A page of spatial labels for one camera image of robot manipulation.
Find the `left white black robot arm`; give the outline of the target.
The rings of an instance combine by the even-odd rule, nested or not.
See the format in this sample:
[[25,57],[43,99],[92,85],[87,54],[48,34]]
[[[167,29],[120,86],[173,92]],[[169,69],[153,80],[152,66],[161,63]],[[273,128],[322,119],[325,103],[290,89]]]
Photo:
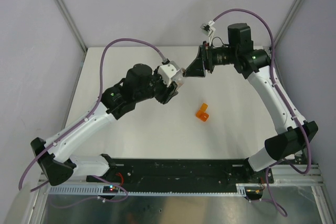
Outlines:
[[134,110],[137,103],[155,98],[167,104],[182,84],[182,71],[173,61],[155,70],[141,63],[134,65],[125,78],[101,94],[87,115],[47,140],[36,138],[31,142],[48,182],[57,186],[77,176],[99,176],[106,182],[112,181],[117,172],[109,155],[85,157],[73,152],[95,132]]

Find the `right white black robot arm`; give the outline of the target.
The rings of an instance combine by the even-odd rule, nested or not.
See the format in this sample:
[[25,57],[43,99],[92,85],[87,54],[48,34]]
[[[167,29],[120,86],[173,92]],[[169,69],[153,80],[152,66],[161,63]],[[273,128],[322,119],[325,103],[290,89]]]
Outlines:
[[305,148],[318,131],[316,122],[308,122],[293,106],[271,68],[271,58],[265,50],[255,49],[251,30],[246,23],[228,26],[228,44],[214,47],[204,41],[194,61],[186,68],[185,77],[205,77],[215,66],[233,64],[257,91],[271,119],[277,135],[268,138],[264,147],[244,161],[243,178],[253,183],[261,171],[275,162]]

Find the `orange pill organizer box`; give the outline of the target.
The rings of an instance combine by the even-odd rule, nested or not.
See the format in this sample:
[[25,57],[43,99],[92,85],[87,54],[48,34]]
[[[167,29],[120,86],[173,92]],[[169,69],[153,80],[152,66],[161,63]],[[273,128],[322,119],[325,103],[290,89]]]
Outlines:
[[196,117],[203,122],[206,122],[207,119],[209,118],[209,114],[206,113],[207,108],[208,108],[208,105],[206,103],[203,103],[200,109],[195,114]]

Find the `clear pill bottle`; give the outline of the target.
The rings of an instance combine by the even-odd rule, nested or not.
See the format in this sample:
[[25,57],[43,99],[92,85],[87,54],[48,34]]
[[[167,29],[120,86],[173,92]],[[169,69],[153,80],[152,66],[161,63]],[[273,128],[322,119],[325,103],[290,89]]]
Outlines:
[[184,80],[182,72],[180,72],[180,73],[177,74],[175,82],[177,84],[177,88],[178,89],[184,84],[185,80]]

